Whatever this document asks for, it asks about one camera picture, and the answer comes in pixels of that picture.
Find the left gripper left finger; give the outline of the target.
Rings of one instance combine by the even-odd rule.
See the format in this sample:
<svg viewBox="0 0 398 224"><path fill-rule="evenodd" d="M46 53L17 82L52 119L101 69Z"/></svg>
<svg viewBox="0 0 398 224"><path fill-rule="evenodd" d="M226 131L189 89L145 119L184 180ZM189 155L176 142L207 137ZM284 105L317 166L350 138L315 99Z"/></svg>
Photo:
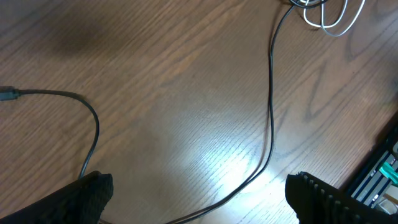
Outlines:
<svg viewBox="0 0 398 224"><path fill-rule="evenodd" d="M1 223L98 224L113 196L113 177L98 171L66 185L4 218Z"/></svg>

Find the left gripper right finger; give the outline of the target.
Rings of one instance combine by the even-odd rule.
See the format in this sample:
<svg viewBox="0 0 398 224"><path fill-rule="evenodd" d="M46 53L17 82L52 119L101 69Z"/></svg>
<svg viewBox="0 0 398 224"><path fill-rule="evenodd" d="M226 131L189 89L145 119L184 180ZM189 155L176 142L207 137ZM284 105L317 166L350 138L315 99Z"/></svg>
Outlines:
<svg viewBox="0 0 398 224"><path fill-rule="evenodd" d="M367 207L307 172L287 176L285 198L300 223L392 223L391 215Z"/></svg>

